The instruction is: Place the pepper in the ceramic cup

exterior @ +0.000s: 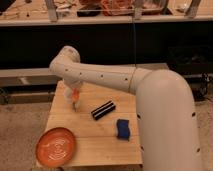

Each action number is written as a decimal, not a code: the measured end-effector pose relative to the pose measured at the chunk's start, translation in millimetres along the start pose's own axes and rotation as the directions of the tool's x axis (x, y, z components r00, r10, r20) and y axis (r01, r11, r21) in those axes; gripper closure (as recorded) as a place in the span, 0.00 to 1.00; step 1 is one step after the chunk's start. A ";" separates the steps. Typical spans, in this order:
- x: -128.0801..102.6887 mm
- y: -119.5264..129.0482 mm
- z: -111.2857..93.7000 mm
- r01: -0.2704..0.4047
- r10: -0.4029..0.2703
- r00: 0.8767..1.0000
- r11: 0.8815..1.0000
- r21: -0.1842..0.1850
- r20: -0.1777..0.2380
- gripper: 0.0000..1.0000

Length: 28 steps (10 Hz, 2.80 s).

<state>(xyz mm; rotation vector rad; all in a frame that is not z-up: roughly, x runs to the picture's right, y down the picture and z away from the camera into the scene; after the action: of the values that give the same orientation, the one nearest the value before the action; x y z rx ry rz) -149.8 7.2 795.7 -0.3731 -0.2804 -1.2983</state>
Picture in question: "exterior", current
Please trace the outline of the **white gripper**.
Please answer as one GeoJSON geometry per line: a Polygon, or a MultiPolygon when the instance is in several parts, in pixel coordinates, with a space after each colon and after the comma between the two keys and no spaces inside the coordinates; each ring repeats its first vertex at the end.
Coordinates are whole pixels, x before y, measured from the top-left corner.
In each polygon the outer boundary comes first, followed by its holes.
{"type": "Polygon", "coordinates": [[[66,98],[71,98],[72,95],[75,92],[79,92],[80,91],[80,88],[82,86],[82,82],[81,81],[64,80],[63,83],[64,83],[64,86],[65,86],[64,95],[65,95],[66,98]]]}

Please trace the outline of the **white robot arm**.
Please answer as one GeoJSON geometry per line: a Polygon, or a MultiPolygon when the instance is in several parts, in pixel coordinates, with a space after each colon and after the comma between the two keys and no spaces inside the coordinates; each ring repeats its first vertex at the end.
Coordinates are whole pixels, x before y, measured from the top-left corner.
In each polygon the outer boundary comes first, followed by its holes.
{"type": "Polygon", "coordinates": [[[143,171],[204,171],[195,101],[180,74],[84,64],[71,46],[60,50],[49,69],[70,88],[84,81],[136,97],[143,171]]]}

